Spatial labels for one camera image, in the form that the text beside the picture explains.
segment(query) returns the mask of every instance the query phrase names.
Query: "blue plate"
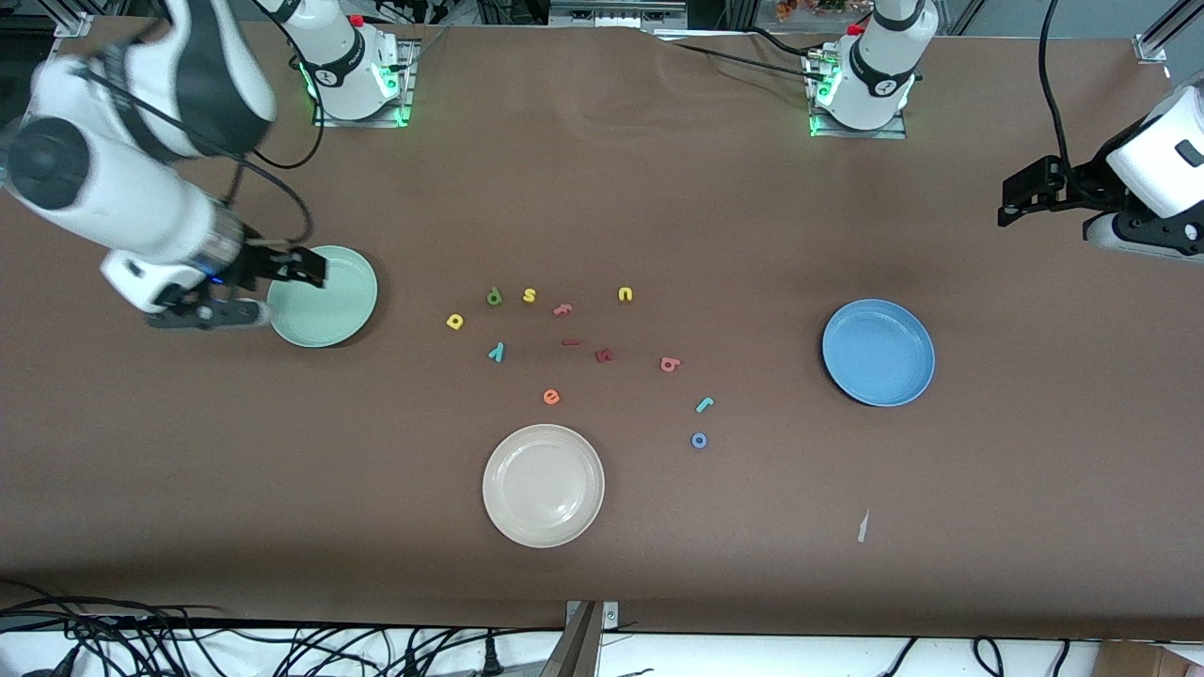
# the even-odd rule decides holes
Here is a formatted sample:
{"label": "blue plate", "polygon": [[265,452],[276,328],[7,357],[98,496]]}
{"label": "blue plate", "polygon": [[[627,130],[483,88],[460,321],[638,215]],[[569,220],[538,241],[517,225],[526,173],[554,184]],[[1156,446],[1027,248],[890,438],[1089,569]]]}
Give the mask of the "blue plate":
{"label": "blue plate", "polygon": [[824,330],[824,364],[855,400],[897,407],[920,396],[937,371],[923,324],[903,306],[862,299],[838,310]]}

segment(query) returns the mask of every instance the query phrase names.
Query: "cardboard box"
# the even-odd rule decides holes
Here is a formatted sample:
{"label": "cardboard box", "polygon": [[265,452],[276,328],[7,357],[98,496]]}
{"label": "cardboard box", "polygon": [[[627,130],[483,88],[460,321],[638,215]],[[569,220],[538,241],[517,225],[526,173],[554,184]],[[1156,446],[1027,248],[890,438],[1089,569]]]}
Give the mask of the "cardboard box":
{"label": "cardboard box", "polygon": [[1091,677],[1204,677],[1204,667],[1165,647],[1104,642]]}

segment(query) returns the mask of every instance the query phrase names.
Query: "white floor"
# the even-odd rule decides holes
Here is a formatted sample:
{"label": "white floor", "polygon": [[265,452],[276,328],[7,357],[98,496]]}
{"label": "white floor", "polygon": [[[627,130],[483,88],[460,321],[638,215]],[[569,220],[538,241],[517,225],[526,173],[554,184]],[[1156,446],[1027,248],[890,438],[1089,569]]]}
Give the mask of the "white floor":
{"label": "white floor", "polygon": [[[248,631],[262,637],[289,638],[288,630]],[[362,630],[349,630],[325,642],[338,647]],[[465,631],[472,637],[478,631]],[[390,630],[393,655],[403,650],[409,630]],[[503,665],[542,661],[551,653],[559,634],[535,632],[497,638],[497,655]],[[879,677],[890,669],[904,638],[855,637],[766,637],[719,635],[650,635],[613,634],[603,638],[598,677],[621,677],[651,669],[651,677],[731,677],[731,676],[805,676],[805,677]],[[1011,677],[1049,677],[1061,648],[1056,641],[1001,640],[1007,675]],[[72,646],[60,632],[12,632],[0,635],[0,677],[19,677],[39,669],[53,667]],[[190,643],[181,644],[194,677],[217,676],[205,658]],[[271,676],[287,652],[285,644],[262,644],[223,634],[205,640],[213,659],[229,677]],[[348,652],[384,663],[389,647],[384,638],[373,635],[352,646]],[[1204,647],[1176,644],[1174,650],[1204,661]],[[1088,677],[1098,644],[1075,642],[1062,667],[1061,677]],[[117,659],[120,652],[111,655]],[[94,657],[76,664],[73,677],[102,677],[100,661]],[[289,675],[302,675],[324,657],[312,653]],[[478,670],[484,658],[482,642],[448,650],[433,664],[430,675]],[[340,661],[320,671],[324,677],[361,677],[358,664]],[[984,676],[986,672],[974,660],[969,640],[921,640],[911,649],[898,677]]]}

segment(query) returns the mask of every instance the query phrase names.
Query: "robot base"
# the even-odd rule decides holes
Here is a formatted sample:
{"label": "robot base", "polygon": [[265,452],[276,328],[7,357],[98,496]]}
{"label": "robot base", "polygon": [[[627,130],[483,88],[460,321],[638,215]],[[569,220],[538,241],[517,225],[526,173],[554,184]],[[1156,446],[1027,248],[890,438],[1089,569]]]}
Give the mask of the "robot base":
{"label": "robot base", "polygon": [[[830,77],[837,66],[836,43],[828,42],[822,49],[811,49],[802,58],[803,71],[820,73]],[[907,126],[903,123],[903,112],[895,113],[891,122],[884,126],[870,130],[852,129],[837,122],[832,113],[819,105],[816,99],[820,90],[828,87],[826,80],[807,80],[807,107],[810,111],[810,135],[811,136],[842,136],[845,139],[907,139]]]}
{"label": "robot base", "polygon": [[418,81],[418,55],[421,53],[421,42],[418,40],[399,40],[396,58],[386,55],[384,65],[399,65],[401,69],[393,75],[397,78],[400,93],[396,98],[386,102],[376,113],[358,120],[344,120],[323,116],[321,108],[314,104],[313,125],[329,128],[370,128],[370,129],[394,129],[409,125],[409,113],[414,105],[414,87]]}

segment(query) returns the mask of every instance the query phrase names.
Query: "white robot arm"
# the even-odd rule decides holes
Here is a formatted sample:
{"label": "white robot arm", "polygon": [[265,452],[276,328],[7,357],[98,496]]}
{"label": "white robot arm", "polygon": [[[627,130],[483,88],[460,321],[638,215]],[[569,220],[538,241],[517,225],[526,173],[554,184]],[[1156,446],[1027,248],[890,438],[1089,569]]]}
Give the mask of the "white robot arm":
{"label": "white robot arm", "polygon": [[998,223],[1039,211],[1090,208],[1084,240],[1204,263],[1204,80],[1187,82],[1076,167],[1047,155],[1008,178]]}
{"label": "white robot arm", "polygon": [[[234,301],[235,288],[252,289],[256,277],[320,287],[325,261],[301,247],[250,243],[258,234],[169,165],[249,153],[276,102],[224,0],[166,6],[172,28],[161,40],[39,66],[26,123],[7,148],[7,188],[42,218],[108,247],[105,277],[152,325],[264,324],[266,308]],[[222,278],[231,289],[224,306],[207,294]]]}
{"label": "white robot arm", "polygon": [[337,0],[255,0],[305,55],[325,119],[359,120],[402,92],[396,77],[397,37],[343,16]]}
{"label": "white robot arm", "polygon": [[873,130],[891,122],[915,83],[920,57],[937,35],[932,0],[878,0],[861,35],[845,35],[826,51],[839,71],[816,105],[850,129]]}

